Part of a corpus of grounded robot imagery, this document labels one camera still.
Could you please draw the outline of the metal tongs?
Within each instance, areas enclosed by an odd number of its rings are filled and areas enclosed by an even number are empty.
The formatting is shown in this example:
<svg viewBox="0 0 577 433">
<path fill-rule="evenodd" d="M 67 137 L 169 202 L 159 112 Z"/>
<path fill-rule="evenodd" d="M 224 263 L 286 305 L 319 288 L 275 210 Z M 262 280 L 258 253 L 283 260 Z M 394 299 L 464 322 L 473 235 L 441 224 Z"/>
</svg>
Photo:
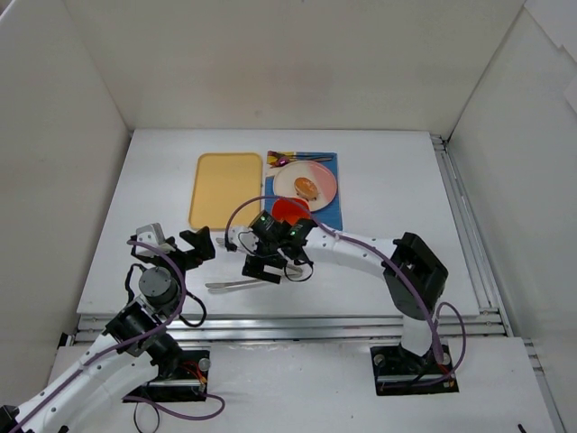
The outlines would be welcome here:
<svg viewBox="0 0 577 433">
<path fill-rule="evenodd" d="M 301 277 L 303 271 L 299 269 L 296 265 L 288 264 L 288 276 L 289 277 Z M 205 287 L 209 292 L 218 292 L 225 290 L 237 290 L 239 288 L 244 288 L 252 285 L 262 285 L 265 281 L 258 279 L 246 279 L 240 281 L 222 281 L 222 282 L 207 282 Z"/>
</svg>

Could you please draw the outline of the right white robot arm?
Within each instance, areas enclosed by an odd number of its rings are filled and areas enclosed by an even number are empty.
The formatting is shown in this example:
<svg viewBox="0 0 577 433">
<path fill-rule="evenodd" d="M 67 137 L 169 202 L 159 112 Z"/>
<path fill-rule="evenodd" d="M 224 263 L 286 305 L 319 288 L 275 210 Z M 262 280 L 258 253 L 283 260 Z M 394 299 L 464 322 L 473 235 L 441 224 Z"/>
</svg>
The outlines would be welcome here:
<svg viewBox="0 0 577 433">
<path fill-rule="evenodd" d="M 279 283 L 279 276 L 265 267 L 314 270 L 321 263 L 373 275 L 385 282 L 403 316 L 401 347 L 415 356 L 432 351 L 437 362 L 443 360 L 435 307 L 449 272 L 420 236 L 409 232 L 393 240 L 354 236 L 307 218 L 292 226 L 266 211 L 254 218 L 248 233 L 249 239 L 242 233 L 234 236 L 246 253 L 244 275 Z"/>
</svg>

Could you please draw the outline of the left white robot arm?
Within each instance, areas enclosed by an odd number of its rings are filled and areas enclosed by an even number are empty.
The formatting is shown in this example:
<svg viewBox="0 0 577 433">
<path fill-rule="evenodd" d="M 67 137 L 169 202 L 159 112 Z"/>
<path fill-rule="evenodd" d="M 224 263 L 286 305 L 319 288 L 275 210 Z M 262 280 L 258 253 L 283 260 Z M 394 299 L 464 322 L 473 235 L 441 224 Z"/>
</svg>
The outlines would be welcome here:
<svg viewBox="0 0 577 433">
<path fill-rule="evenodd" d="M 30 400 L 1 409 L 3 432 L 71 432 L 133 389 L 171 375 L 182 350 L 169 334 L 190 292 L 185 275 L 215 258 L 208 227 L 164 236 L 159 224 L 139 228 L 128 244 L 143 273 L 137 292 L 110 320 L 92 346 L 61 376 Z"/>
</svg>

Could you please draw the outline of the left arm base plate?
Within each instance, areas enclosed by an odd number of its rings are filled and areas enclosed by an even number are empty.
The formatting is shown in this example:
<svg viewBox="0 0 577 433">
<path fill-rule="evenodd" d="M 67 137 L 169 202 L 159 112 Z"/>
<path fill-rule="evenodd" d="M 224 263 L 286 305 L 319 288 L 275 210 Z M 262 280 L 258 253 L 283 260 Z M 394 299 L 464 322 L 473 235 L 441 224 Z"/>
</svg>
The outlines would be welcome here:
<svg viewBox="0 0 577 433">
<path fill-rule="evenodd" d="M 205 401 L 210 367 L 208 349 L 185 350 L 171 375 L 147 382 L 131 391 L 128 396 L 158 403 Z"/>
</svg>

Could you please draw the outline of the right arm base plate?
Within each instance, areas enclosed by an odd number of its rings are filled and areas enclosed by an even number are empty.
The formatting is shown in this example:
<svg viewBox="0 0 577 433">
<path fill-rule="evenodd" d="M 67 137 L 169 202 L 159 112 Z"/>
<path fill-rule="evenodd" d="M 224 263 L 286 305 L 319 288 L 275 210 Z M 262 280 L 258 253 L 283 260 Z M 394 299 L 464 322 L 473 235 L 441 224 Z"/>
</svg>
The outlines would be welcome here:
<svg viewBox="0 0 577 433">
<path fill-rule="evenodd" d="M 375 392 L 380 397 L 458 393 L 448 345 L 442 345 L 444 360 L 438 363 L 433 351 L 424 356 L 412 355 L 400 345 L 373 346 L 371 362 Z"/>
</svg>

